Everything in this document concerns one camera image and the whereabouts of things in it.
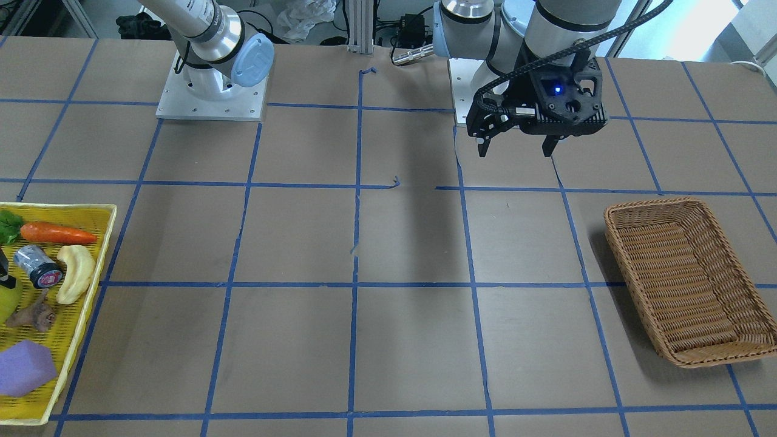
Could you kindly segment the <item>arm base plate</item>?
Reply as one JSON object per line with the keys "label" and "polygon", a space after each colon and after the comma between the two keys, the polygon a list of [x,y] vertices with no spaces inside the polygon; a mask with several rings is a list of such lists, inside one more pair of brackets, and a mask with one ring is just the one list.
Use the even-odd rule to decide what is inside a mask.
{"label": "arm base plate", "polygon": [[485,60],[450,58],[447,63],[455,122],[458,127],[466,127],[466,116],[475,92],[486,83],[498,78],[498,75],[489,69]]}
{"label": "arm base plate", "polygon": [[269,78],[242,87],[216,69],[193,69],[175,53],[155,111],[156,117],[175,121],[260,122]]}

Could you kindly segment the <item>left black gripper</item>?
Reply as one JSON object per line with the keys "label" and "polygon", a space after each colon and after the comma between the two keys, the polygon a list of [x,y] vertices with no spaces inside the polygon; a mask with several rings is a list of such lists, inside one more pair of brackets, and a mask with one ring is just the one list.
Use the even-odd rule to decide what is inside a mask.
{"label": "left black gripper", "polygon": [[602,101],[603,77],[599,62],[585,66],[542,66],[511,78],[507,89],[486,89],[466,116],[468,135],[475,137],[483,158],[493,137],[518,128],[527,135],[543,135],[544,157],[552,157],[569,136],[593,135],[609,122]]}

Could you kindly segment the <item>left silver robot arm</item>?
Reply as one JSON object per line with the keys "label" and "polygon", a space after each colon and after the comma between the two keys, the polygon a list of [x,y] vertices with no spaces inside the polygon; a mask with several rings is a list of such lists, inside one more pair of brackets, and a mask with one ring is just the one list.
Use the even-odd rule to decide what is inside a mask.
{"label": "left silver robot arm", "polygon": [[530,72],[490,83],[519,67],[602,35],[619,1],[438,1],[433,47],[438,57],[475,59],[472,99],[464,122],[485,157],[492,138],[512,128],[542,135],[552,155],[568,137],[594,135],[609,122],[595,47],[564,55]]}

